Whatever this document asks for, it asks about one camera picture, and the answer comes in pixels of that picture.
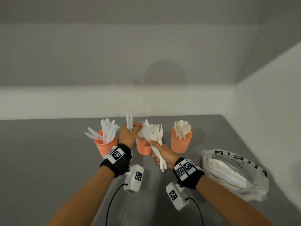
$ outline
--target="black wristband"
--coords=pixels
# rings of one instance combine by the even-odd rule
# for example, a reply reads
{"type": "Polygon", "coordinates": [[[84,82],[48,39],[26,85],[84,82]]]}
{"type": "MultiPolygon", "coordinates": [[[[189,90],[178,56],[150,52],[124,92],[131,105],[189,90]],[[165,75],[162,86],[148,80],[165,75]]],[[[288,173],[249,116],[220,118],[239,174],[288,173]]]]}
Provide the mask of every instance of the black wristband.
{"type": "Polygon", "coordinates": [[[201,167],[193,161],[184,158],[179,158],[176,161],[173,172],[179,185],[194,190],[199,179],[205,175],[201,167]]]}
{"type": "Polygon", "coordinates": [[[114,172],[115,178],[123,175],[129,168],[132,158],[131,153],[132,151],[127,145],[119,143],[104,156],[105,159],[100,167],[109,167],[114,172]]]}

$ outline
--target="person's right forearm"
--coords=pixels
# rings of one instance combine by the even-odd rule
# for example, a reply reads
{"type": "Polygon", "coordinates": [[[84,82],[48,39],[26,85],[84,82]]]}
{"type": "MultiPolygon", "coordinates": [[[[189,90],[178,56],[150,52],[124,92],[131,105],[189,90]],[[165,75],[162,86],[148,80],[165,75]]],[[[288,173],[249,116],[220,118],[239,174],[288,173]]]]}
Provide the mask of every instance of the person's right forearm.
{"type": "Polygon", "coordinates": [[[206,176],[200,178],[196,189],[216,212],[232,226],[273,226],[264,215],[248,202],[206,176]]]}

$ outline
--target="orange plastic basket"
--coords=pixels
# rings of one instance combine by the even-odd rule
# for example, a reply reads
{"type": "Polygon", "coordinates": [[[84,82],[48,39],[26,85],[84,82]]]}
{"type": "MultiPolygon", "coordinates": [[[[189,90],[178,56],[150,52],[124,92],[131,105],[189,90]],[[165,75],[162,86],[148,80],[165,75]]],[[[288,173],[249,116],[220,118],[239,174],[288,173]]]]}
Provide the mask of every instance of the orange plastic basket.
{"type": "Polygon", "coordinates": [[[171,143],[170,143],[170,147],[171,149],[176,152],[176,153],[184,153],[186,152],[189,142],[191,140],[192,137],[192,131],[190,131],[188,134],[186,134],[186,139],[185,140],[181,140],[179,138],[176,137],[175,135],[175,129],[172,128],[172,134],[171,134],[171,143]]]}
{"type": "MultiPolygon", "coordinates": [[[[102,135],[102,130],[98,131],[97,132],[98,134],[102,135]]],[[[106,143],[106,144],[102,144],[102,141],[101,140],[94,140],[101,156],[105,156],[106,153],[108,153],[108,151],[111,150],[112,147],[116,146],[117,145],[117,137],[115,135],[115,138],[109,142],[109,143],[106,143]]]]}
{"type": "Polygon", "coordinates": [[[137,150],[141,155],[147,156],[151,153],[151,146],[145,147],[144,144],[147,143],[146,140],[138,141],[136,139],[137,150]]]}

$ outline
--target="white camera device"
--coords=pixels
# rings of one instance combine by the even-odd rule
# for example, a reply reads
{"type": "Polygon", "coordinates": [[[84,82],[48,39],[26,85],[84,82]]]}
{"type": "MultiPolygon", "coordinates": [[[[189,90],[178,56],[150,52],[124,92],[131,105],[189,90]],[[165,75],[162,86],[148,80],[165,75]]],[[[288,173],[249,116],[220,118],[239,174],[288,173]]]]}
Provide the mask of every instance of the white camera device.
{"type": "Polygon", "coordinates": [[[140,190],[142,178],[143,178],[144,169],[140,165],[136,164],[128,168],[128,171],[125,173],[126,186],[123,186],[124,190],[130,193],[136,193],[140,190]]]}
{"type": "Polygon", "coordinates": [[[181,187],[177,182],[171,182],[166,186],[166,192],[178,211],[189,204],[189,200],[185,200],[187,195],[184,189],[185,187],[181,187]]]}

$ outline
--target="transparent plastic bag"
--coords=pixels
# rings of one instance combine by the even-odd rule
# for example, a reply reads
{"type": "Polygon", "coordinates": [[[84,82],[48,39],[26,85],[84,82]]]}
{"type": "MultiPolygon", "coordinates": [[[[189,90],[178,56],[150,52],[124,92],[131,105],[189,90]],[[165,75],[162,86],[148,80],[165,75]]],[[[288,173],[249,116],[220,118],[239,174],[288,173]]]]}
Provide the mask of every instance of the transparent plastic bag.
{"type": "Polygon", "coordinates": [[[252,161],[239,156],[235,153],[224,150],[202,151],[203,171],[207,177],[224,186],[231,192],[235,193],[245,201],[263,201],[267,199],[269,190],[268,174],[261,167],[252,161]],[[231,169],[233,173],[237,173],[237,177],[243,177],[246,180],[245,187],[234,187],[223,175],[216,176],[218,172],[212,170],[213,161],[220,160],[222,165],[231,169]]]}

